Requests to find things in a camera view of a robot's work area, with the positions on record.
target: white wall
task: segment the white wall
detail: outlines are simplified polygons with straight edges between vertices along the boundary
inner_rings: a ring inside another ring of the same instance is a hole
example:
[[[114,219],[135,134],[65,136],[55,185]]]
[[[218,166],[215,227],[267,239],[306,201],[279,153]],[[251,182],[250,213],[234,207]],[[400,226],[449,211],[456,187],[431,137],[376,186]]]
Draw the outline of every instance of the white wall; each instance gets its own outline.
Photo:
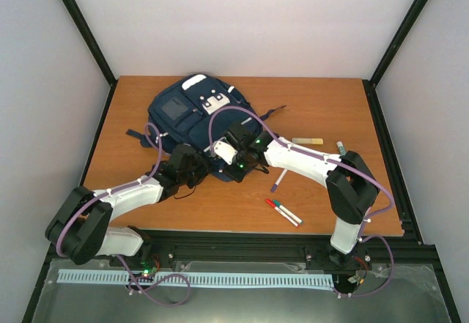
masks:
[[[60,0],[0,0],[0,321],[20,322],[45,227],[78,182],[108,92]]]
[[[116,75],[369,78],[412,0],[77,0]]]
[[[429,0],[377,91],[418,224],[469,322],[469,0]]]

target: backpack strap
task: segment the backpack strap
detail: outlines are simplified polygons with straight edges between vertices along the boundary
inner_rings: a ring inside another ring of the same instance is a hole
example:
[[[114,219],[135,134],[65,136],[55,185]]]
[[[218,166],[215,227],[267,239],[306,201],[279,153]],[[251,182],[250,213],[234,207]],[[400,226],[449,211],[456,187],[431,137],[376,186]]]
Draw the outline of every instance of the backpack strap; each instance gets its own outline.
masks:
[[[274,108],[274,109],[269,109],[266,114],[261,115],[259,118],[260,118],[261,120],[263,120],[263,121],[264,121],[264,120],[267,120],[267,119],[269,118],[269,116],[270,116],[273,112],[277,111],[277,110],[280,109],[280,108],[284,108],[284,107],[286,107],[286,106],[287,106],[287,105],[283,105],[283,106],[281,106],[281,107],[277,107],[277,108]]]
[[[137,138],[138,140],[140,140],[140,145],[142,147],[145,147],[146,149],[150,148],[151,145],[148,143],[147,141],[147,138],[145,138],[145,135],[142,134],[142,133],[139,133],[135,130],[132,130],[132,129],[129,129],[127,130],[127,132],[125,133],[126,135],[129,135],[129,136],[132,136],[133,138]]]

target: red marker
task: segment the red marker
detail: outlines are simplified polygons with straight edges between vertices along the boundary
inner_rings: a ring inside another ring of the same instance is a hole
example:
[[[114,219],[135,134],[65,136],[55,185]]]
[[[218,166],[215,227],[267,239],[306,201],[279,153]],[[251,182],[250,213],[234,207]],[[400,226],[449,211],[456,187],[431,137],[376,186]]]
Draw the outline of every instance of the red marker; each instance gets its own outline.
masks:
[[[280,213],[281,215],[283,215],[291,224],[293,224],[294,226],[298,227],[298,223],[296,223],[293,219],[291,219],[287,213],[285,213],[284,211],[282,211],[281,209],[279,209],[276,204],[274,204],[270,199],[266,198],[265,199],[265,202],[267,202],[267,204],[269,204],[269,206],[271,206],[272,208],[274,208],[275,211],[277,211],[278,213]]]

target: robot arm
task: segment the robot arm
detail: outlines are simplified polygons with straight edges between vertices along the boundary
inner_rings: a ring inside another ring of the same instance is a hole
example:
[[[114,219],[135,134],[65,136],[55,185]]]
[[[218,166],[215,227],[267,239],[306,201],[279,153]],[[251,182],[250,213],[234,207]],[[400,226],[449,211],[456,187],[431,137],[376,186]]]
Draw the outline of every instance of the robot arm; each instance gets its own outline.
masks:
[[[153,178],[138,178],[133,187],[117,187],[118,191],[90,191],[83,186],[70,195],[49,223],[45,237],[54,245],[71,217],[95,196],[108,193],[96,201],[90,211],[77,219],[62,242],[62,252],[75,264],[84,264],[95,256],[121,254],[134,256],[143,244],[141,235],[131,228],[109,227],[114,219],[147,204],[155,204],[173,196],[182,185],[194,188],[208,174],[208,162],[188,145],[177,145],[168,161],[158,167]]]
[[[348,152],[345,156],[329,155],[293,144],[282,137],[278,138],[283,143],[280,144],[266,132],[252,136],[242,125],[232,125],[225,139],[226,142],[216,143],[214,151],[228,165],[224,172],[238,182],[243,180],[248,168],[260,164],[294,171],[325,187],[332,210],[337,216],[330,244],[344,255],[352,251],[363,219],[377,198],[378,189],[327,160],[345,163],[373,178],[360,155],[355,152]]]

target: black aluminum frame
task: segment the black aluminum frame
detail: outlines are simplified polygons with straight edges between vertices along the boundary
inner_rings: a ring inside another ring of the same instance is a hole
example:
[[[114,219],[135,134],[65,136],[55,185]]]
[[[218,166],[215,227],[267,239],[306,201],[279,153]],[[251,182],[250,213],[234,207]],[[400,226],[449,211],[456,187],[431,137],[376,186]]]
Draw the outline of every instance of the black aluminum frame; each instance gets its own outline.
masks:
[[[106,105],[81,178],[81,184],[83,184],[117,86],[117,79],[114,77],[106,58],[101,52],[75,0],[62,1],[110,86]],[[383,153],[391,188],[396,199],[396,208],[402,222],[402,229],[405,232],[403,237],[386,237],[393,251],[395,262],[400,264],[431,264],[435,270],[451,320],[453,322],[461,322],[436,248],[434,245],[423,244],[407,188],[402,177],[402,172],[381,110],[380,101],[376,93],[376,87],[380,79],[385,74],[389,64],[395,57],[399,47],[404,42],[405,37],[411,30],[427,1],[428,0],[414,0],[383,58],[374,71],[373,76],[370,80],[363,80],[363,87]],[[329,236],[321,235],[233,234],[188,231],[146,232],[158,244],[158,248],[160,249],[159,257],[162,261],[162,265],[169,267],[173,265],[174,261],[194,260],[307,261],[305,253],[308,248],[323,247],[329,243],[330,240]],[[367,248],[369,255],[373,258],[375,263],[388,262],[387,251],[379,240],[370,240],[367,242]],[[56,258],[58,257],[55,248],[51,245],[46,254],[43,267],[37,279],[37,284],[26,309],[23,323],[32,321],[51,260]]]

